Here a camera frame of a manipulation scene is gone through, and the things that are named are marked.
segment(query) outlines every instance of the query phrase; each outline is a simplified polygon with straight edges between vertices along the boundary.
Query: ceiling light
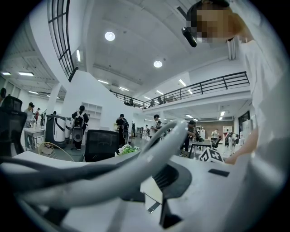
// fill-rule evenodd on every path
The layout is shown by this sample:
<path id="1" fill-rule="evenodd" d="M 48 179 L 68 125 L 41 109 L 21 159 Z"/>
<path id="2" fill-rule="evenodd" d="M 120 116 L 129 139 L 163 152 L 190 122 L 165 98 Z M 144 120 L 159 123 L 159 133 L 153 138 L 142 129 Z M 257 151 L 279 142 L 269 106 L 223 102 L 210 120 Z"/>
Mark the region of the ceiling light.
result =
<path id="1" fill-rule="evenodd" d="M 98 80 L 99 82 L 102 82 L 104 84 L 109 84 L 108 82 L 105 82 L 105 81 L 101 81 L 101 80 Z"/>
<path id="2" fill-rule="evenodd" d="M 31 77 L 34 76 L 32 72 L 19 72 L 19 74 L 22 76 L 31 76 Z"/>
<path id="3" fill-rule="evenodd" d="M 106 40 L 108 41 L 113 41 L 115 39 L 115 34 L 112 33 L 111 31 L 108 31 L 106 34 L 105 34 L 105 38 Z"/>
<path id="4" fill-rule="evenodd" d="M 80 62 L 81 61 L 81 55 L 80 55 L 80 51 L 77 50 L 77 61 Z"/>
<path id="5" fill-rule="evenodd" d="M 159 61 L 159 60 L 156 60 L 156 61 L 154 62 L 154 66 L 155 66 L 156 68 L 161 67 L 161 66 L 162 66 L 162 62 Z"/>
<path id="6" fill-rule="evenodd" d="M 186 86 L 186 84 L 183 82 L 183 80 L 179 80 L 179 82 L 181 83 L 181 84 L 183 84 L 183 86 Z"/>
<path id="7" fill-rule="evenodd" d="M 125 89 L 125 88 L 123 88 L 123 87 L 119 87 L 119 89 L 129 91 L 129 89 Z"/>

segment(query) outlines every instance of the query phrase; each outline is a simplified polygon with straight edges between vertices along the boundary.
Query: chair backrest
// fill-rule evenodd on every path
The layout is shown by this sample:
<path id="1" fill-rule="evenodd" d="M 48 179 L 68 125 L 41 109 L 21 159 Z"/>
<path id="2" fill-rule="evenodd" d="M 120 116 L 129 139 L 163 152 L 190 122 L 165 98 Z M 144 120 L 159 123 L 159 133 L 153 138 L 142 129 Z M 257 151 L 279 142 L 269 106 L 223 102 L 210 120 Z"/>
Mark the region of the chair backrest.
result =
<path id="1" fill-rule="evenodd" d="M 22 101 L 11 96 L 0 107 L 0 155 L 14 156 L 24 152 L 20 138 L 27 114 L 19 111 Z"/>
<path id="2" fill-rule="evenodd" d="M 96 162 L 115 156 L 119 149 L 119 133 L 108 130 L 88 130 L 85 160 Z"/>

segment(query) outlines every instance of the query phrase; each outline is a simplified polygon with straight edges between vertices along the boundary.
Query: white wall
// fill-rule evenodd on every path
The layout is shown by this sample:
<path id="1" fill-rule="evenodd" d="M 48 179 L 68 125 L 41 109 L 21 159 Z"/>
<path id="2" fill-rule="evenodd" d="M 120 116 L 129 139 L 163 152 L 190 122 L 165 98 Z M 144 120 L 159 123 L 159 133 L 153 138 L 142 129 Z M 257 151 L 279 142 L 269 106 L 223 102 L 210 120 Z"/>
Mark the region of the white wall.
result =
<path id="1" fill-rule="evenodd" d="M 239 59 L 227 59 L 192 70 L 189 72 L 189 77 L 191 84 L 195 84 L 216 77 L 243 71 L 245 71 L 245 68 Z"/>
<path id="2" fill-rule="evenodd" d="M 82 25 L 87 0 L 71 0 L 68 13 L 68 36 L 73 54 L 82 42 Z"/>
<path id="3" fill-rule="evenodd" d="M 82 102 L 102 106 L 100 126 L 109 127 L 110 130 L 114 129 L 114 123 L 120 114 L 124 114 L 129 122 L 130 131 L 133 114 L 140 114 L 142 112 L 140 108 L 124 105 L 123 102 L 116 98 L 88 72 L 77 70 L 66 93 L 62 115 L 71 116 Z"/>

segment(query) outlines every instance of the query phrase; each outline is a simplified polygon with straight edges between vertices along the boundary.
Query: table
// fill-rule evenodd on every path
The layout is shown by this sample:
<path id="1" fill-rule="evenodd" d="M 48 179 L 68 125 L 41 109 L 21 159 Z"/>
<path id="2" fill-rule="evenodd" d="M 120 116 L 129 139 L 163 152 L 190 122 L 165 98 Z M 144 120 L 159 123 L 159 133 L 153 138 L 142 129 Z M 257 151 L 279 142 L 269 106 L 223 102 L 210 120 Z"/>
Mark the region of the table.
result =
<path id="1" fill-rule="evenodd" d="M 41 128 L 24 128 L 24 140 L 25 140 L 25 147 L 29 148 L 29 145 L 31 146 L 31 149 L 35 148 L 34 145 L 34 139 L 35 139 L 35 143 L 37 144 L 37 139 L 44 137 L 44 132 L 45 129 L 41 129 Z"/>
<path id="2" fill-rule="evenodd" d="M 188 156 L 189 159 L 190 159 L 190 156 L 191 156 L 192 148 L 196 147 L 196 146 L 211 148 L 212 147 L 212 143 L 210 141 L 208 141 L 208 140 L 204 140 L 203 142 L 193 142 L 191 144 L 190 153 L 189 153 L 189 156 Z"/>

